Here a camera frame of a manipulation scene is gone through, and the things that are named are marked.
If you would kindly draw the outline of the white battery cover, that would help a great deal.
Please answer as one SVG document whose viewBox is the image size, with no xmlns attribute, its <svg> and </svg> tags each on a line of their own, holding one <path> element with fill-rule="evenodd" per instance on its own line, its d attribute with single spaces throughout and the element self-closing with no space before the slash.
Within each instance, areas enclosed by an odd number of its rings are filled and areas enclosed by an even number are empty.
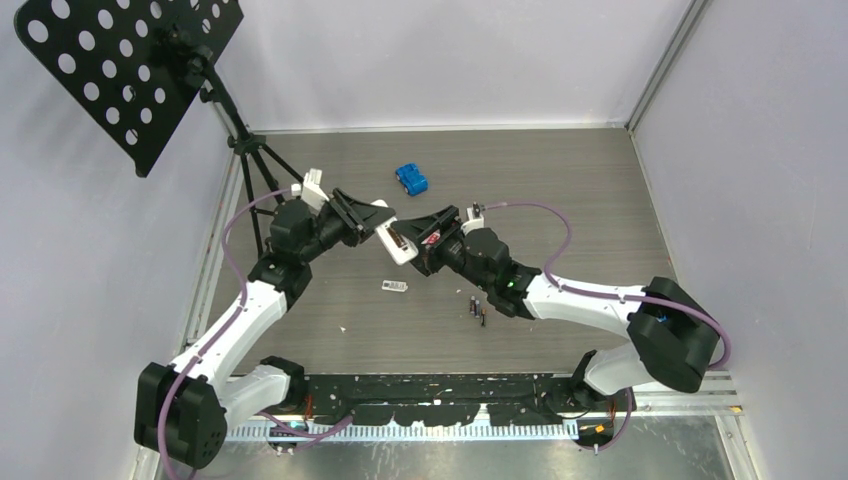
<svg viewBox="0 0 848 480">
<path fill-rule="evenodd" d="M 391 292 L 406 292 L 408 290 L 408 284 L 404 281 L 383 280 L 381 288 Z"/>
</svg>

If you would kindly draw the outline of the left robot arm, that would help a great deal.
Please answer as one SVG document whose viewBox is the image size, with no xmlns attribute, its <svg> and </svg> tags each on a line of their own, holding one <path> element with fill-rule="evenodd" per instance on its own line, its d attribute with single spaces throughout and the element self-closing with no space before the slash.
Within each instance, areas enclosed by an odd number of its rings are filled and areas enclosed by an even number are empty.
<svg viewBox="0 0 848 480">
<path fill-rule="evenodd" d="M 298 412 L 307 398 L 303 366 L 269 356 L 237 380 L 235 368 L 260 337 L 288 313 L 313 278 L 310 264 L 337 244 L 356 247 L 391 221 L 394 209 L 300 191 L 278 205 L 266 246 L 225 313 L 166 365 L 150 363 L 138 380 L 134 439 L 159 453 L 163 469 L 208 466 L 226 434 L 270 407 Z"/>
</svg>

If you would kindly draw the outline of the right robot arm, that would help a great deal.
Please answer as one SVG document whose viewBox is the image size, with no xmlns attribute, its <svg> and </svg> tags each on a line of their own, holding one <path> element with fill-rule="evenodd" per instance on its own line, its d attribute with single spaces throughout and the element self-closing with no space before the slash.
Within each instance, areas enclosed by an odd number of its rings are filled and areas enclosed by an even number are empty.
<svg viewBox="0 0 848 480">
<path fill-rule="evenodd" d="M 581 359 L 570 385 L 580 408 L 596 410 L 611 395 L 650 382 L 696 393 L 707 371 L 727 361 L 727 352 L 714 356 L 725 343 L 724 331 L 674 280 L 609 286 L 558 277 L 548 267 L 513 259 L 508 245 L 485 225 L 480 207 L 468 213 L 462 220 L 449 206 L 416 219 L 391 218 L 377 233 L 396 264 L 410 264 L 424 276 L 449 268 L 507 317 L 573 322 L 625 339 Z"/>
</svg>

